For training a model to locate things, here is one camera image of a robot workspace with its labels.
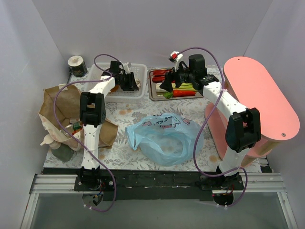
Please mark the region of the red toy lobster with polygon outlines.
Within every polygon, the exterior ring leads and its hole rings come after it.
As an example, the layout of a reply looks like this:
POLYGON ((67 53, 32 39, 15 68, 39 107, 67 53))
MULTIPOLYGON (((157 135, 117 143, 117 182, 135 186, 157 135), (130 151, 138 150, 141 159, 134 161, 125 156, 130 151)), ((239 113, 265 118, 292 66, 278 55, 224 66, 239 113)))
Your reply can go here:
POLYGON ((170 72, 171 69, 156 69, 149 72, 149 79, 153 83, 162 83, 165 80, 165 74, 170 72))

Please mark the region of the green toy vegetable stalks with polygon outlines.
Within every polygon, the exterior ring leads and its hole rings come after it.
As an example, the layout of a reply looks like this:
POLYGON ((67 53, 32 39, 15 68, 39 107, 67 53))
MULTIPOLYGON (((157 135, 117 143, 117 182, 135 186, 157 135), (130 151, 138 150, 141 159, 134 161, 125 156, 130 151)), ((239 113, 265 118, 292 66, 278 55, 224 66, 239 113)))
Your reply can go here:
MULTIPOLYGON (((155 89, 156 92, 158 92, 158 93, 167 92, 165 89, 160 88, 160 86, 161 86, 161 83, 156 84, 156 86, 155 86, 156 87, 156 89, 155 89)), ((182 83, 180 85, 180 87, 176 87, 175 83, 172 83, 172 87, 173 87, 174 90, 195 91, 196 92, 196 90, 193 88, 193 85, 191 83, 182 83)))

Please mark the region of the light blue plastic grocery bag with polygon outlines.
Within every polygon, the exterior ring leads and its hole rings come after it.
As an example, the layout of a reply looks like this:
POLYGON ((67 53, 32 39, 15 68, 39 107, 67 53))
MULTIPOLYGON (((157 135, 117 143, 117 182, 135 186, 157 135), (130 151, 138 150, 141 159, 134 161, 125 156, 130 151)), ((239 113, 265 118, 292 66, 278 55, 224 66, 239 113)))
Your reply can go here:
POLYGON ((179 165, 193 157, 201 126, 175 113, 143 118, 125 128, 129 146, 161 166, 179 165))

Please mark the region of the brown paper bag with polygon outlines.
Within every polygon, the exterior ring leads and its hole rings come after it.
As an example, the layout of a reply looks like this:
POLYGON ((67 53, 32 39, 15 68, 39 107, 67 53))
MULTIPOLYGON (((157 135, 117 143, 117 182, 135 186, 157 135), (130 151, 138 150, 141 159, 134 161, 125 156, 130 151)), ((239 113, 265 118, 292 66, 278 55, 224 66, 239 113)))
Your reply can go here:
POLYGON ((80 90, 74 86, 68 86, 59 94, 54 101, 59 87, 55 86, 44 90, 43 104, 39 111, 39 117, 45 130, 52 138, 60 143, 66 144, 72 149, 83 148, 73 138, 66 137, 61 133, 62 126, 66 127, 70 119, 80 117, 80 90))

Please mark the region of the toy fried bread piece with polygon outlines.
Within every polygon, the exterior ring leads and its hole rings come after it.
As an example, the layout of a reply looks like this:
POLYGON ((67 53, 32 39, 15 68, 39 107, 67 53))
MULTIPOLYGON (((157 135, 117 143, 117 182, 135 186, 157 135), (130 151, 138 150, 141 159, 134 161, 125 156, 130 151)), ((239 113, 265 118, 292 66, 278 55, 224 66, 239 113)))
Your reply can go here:
POLYGON ((110 90, 110 92, 111 92, 111 93, 114 93, 114 92, 116 92, 119 88, 120 88, 119 85, 115 85, 115 86, 110 90))

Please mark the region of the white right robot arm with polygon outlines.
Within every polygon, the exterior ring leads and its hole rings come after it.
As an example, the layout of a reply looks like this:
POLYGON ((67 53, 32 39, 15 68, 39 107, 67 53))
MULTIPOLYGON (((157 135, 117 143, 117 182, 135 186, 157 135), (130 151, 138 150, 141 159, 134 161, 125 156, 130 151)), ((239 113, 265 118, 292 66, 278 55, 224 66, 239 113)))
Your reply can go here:
POLYGON ((169 60, 174 63, 174 67, 165 73, 160 88, 170 94, 173 92, 173 83, 177 88, 183 83, 190 83, 197 92, 214 104, 209 117, 214 110, 218 110, 227 121, 224 158, 216 172, 206 176, 212 186, 228 189, 238 180, 241 163, 247 152, 261 140, 260 113, 256 108, 247 108, 230 95, 224 88, 224 80, 208 74, 201 54, 189 56, 188 65, 179 52, 172 52, 169 60))

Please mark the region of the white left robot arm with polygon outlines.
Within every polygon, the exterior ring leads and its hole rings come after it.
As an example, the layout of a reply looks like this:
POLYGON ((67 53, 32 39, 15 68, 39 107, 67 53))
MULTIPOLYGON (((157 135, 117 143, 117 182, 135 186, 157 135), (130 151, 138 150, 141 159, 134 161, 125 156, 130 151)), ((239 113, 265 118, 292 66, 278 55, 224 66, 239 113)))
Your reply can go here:
POLYGON ((102 124, 106 119, 105 97, 116 86, 123 91, 139 90, 132 64, 111 61, 110 67, 102 72, 100 80, 80 97, 80 120, 84 131, 84 152, 80 170, 80 183, 89 190, 96 191, 102 186, 99 176, 100 163, 98 157, 99 137, 102 124))

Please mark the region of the orange toy carrot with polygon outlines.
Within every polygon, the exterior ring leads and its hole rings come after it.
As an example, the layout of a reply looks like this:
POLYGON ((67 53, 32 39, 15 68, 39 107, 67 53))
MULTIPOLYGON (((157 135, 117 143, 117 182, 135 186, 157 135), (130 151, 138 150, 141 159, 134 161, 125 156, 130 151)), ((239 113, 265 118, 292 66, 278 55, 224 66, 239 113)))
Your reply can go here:
POLYGON ((189 97, 189 96, 195 96, 196 91, 189 91, 189 90, 173 90, 172 92, 166 92, 164 93, 164 98, 171 99, 171 98, 177 98, 177 97, 189 97))

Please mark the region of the stainless steel tray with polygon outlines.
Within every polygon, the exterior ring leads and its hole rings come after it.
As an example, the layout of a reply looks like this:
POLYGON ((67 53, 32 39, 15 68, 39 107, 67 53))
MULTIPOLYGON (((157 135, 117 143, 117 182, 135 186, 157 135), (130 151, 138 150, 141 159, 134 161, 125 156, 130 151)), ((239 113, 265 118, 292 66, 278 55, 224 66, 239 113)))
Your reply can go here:
POLYGON ((171 98, 171 99, 166 99, 163 96, 163 92, 159 93, 156 90, 156 83, 152 82, 152 78, 153 78, 153 74, 152 72, 154 70, 167 70, 168 68, 150 68, 147 72, 147 83, 148 83, 148 94, 149 94, 149 98, 152 101, 169 101, 169 100, 179 100, 179 99, 197 99, 197 98, 203 98, 203 96, 200 95, 199 92, 196 92, 195 96, 184 96, 184 97, 177 97, 177 98, 171 98))

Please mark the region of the white plastic perforated basket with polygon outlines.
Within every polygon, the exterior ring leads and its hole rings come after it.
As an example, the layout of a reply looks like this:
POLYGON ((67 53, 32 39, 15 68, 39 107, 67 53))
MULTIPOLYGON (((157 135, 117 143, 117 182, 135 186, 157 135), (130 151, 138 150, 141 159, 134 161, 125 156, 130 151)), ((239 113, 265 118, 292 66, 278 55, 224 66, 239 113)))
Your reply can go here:
MULTIPOLYGON (((110 67, 109 62, 98 62, 99 67, 106 70, 110 67)), ((145 92, 146 92, 146 83, 147 83, 147 67, 144 64, 131 63, 130 72, 134 73, 135 80, 141 82, 141 86, 138 91, 123 91, 119 88, 113 93, 108 93, 105 97, 106 102, 115 102, 115 103, 137 103, 139 102, 145 92)), ((86 81, 100 80, 103 71, 98 69, 94 64, 89 70, 86 81)), ((83 91, 88 92, 92 89, 97 83, 86 83, 84 85, 83 91)))

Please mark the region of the pink two-tier shelf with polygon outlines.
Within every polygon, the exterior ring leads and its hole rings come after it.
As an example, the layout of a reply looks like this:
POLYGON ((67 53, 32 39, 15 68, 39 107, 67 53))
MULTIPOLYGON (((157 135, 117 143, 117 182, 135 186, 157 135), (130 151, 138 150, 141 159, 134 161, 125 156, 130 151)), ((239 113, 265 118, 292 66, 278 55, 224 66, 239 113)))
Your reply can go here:
POLYGON ((223 172, 251 164, 256 158, 271 152, 281 142, 292 139, 300 129, 299 118, 269 72, 249 57, 229 59, 223 70, 224 88, 220 82, 209 83, 203 96, 210 101, 205 109, 208 127, 223 172), (240 153, 232 150, 225 140, 228 119, 234 113, 256 108, 260 113, 261 140, 240 153))

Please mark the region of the floral patterned table mat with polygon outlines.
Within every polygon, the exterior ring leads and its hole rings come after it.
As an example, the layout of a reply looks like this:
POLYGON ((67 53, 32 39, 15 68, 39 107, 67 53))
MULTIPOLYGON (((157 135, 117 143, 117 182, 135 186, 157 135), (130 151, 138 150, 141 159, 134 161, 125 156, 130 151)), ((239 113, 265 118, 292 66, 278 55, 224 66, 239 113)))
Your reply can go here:
MULTIPOLYGON (((147 158, 140 148, 136 151, 132 150, 127 142, 125 127, 138 123, 146 116, 162 113, 175 113, 202 125, 203 112, 209 102, 205 98, 154 102, 149 98, 148 81, 146 89, 147 91, 138 103, 106 103, 106 117, 118 125, 118 132, 111 149, 100 148, 99 160, 109 169, 197 171, 193 159, 172 167, 164 167, 147 158)), ((196 154, 196 162, 202 171, 215 171, 221 159, 207 125, 203 130, 203 135, 204 146, 201 152, 196 154)), ((48 151, 43 167, 80 168, 82 157, 83 150, 80 150, 74 153, 68 162, 63 163, 51 151, 48 151)))

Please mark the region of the clear plastic bottle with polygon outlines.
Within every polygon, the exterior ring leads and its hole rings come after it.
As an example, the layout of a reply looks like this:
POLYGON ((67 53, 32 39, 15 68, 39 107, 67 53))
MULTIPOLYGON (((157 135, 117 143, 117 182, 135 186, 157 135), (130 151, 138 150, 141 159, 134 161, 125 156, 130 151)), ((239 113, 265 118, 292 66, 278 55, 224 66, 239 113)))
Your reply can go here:
POLYGON ((69 133, 71 135, 77 134, 78 132, 80 132, 82 130, 82 125, 79 122, 76 122, 76 123, 67 125, 65 127, 65 129, 67 130, 67 132, 62 129, 61 133, 63 133, 66 137, 70 138, 69 133))

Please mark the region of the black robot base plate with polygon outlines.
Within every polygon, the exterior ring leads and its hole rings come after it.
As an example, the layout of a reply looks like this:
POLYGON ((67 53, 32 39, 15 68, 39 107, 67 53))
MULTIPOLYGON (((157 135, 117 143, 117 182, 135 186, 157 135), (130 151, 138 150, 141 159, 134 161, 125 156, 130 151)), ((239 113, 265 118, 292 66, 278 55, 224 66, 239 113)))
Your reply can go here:
POLYGON ((75 179, 74 190, 103 195, 105 201, 198 199, 212 201, 212 192, 229 194, 242 191, 241 175, 234 178, 213 177, 214 172, 204 176, 199 172, 106 170, 96 172, 81 169, 75 179))

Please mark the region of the aluminium frame rail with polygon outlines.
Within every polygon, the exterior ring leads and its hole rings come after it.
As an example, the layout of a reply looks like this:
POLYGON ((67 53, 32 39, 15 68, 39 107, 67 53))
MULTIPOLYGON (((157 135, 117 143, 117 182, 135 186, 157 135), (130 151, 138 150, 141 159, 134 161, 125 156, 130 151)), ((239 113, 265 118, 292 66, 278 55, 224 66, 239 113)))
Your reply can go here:
MULTIPOLYGON (((240 175, 244 189, 242 191, 234 191, 235 193, 276 193, 288 227, 290 229, 297 228, 297 223, 287 197, 286 187, 280 173, 249 173, 248 175, 240 175)), ((40 194, 90 194, 90 192, 74 190, 76 177, 77 175, 74 171, 64 169, 45 169, 42 174, 35 175, 21 228, 30 228, 40 194)), ((220 194, 220 191, 213 191, 212 194, 220 194)))

